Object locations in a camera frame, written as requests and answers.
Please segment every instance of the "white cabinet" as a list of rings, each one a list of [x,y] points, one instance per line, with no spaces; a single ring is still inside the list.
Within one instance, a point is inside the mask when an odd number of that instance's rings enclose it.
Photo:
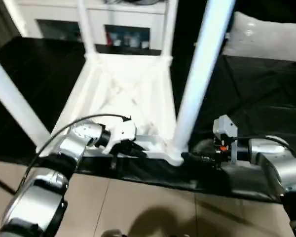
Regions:
[[[86,8],[94,34],[94,43],[107,44],[107,25],[143,28],[149,33],[150,49],[161,50],[165,27],[166,2],[138,6],[130,3],[104,4],[87,0]],[[76,0],[17,0],[30,37],[43,38],[40,20],[78,22]]]

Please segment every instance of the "tiled floor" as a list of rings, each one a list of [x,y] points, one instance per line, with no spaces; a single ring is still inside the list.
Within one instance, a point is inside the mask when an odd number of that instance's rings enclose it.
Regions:
[[[0,163],[0,178],[16,188],[25,168]],[[0,189],[0,216],[11,196]],[[292,237],[282,206],[157,186],[74,175],[57,237]]]

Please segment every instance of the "black table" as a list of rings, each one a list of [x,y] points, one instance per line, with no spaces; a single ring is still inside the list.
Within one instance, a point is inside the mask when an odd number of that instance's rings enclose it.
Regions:
[[[98,46],[107,52],[107,48]],[[157,54],[158,52],[141,52]],[[85,62],[81,43],[16,38],[0,50],[0,63],[51,131]],[[171,67],[178,112],[191,55],[181,53]],[[296,149],[296,63],[220,56],[190,146],[208,138],[213,120],[229,115],[239,135],[272,134]],[[28,164],[35,146],[0,103],[0,160]],[[77,172],[228,197],[279,202],[259,168],[229,166],[213,170],[185,162],[173,167],[163,160],[85,158]]]

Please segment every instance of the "black cable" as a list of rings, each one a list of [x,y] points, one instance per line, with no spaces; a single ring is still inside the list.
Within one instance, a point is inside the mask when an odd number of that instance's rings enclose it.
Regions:
[[[259,135],[254,135],[254,136],[242,136],[242,137],[233,137],[232,140],[233,141],[240,141],[240,140],[249,140],[249,139],[266,139],[266,140],[270,140],[273,142],[277,142],[278,144],[280,144],[283,147],[286,147],[294,157],[296,157],[296,150],[293,149],[289,144],[287,144],[286,142],[281,141],[278,138],[274,138],[274,137],[268,137],[268,136],[259,136]]]
[[[75,121],[67,124],[66,126],[62,127],[61,129],[59,129],[55,134],[53,134],[46,142],[45,144],[41,147],[41,149],[36,153],[36,155],[34,156],[34,158],[32,159],[31,163],[28,165],[22,180],[19,184],[19,187],[17,189],[17,191],[20,190],[20,188],[23,186],[26,178],[28,177],[31,169],[34,167],[34,165],[36,164],[37,159],[39,158],[39,155],[45,150],[45,148],[60,134],[62,133],[65,129],[67,129],[68,127],[74,125],[77,122],[86,120],[86,119],[91,119],[91,118],[95,118],[95,117],[104,117],[104,116],[110,116],[110,117],[119,117],[122,118],[123,121],[129,120],[129,118],[122,116],[122,115],[115,115],[115,114],[97,114],[97,115],[89,115],[89,116],[85,116],[85,117],[81,117],[79,119],[76,119]]]
[[[10,193],[11,195],[15,195],[15,193],[16,193],[16,191],[13,188],[8,186],[5,182],[3,182],[1,180],[0,180],[0,188],[5,190],[7,193]]]

